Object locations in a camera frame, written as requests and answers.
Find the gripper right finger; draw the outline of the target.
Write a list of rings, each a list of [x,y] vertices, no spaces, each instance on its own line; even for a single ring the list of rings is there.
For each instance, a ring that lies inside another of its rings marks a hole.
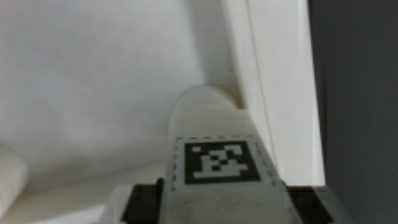
[[[326,186],[287,186],[285,189],[303,224],[353,224]]]

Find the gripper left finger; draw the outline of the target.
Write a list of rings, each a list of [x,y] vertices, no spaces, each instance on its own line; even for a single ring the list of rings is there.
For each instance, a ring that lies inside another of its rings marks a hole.
[[[157,224],[163,179],[115,187],[106,205],[106,224]]]

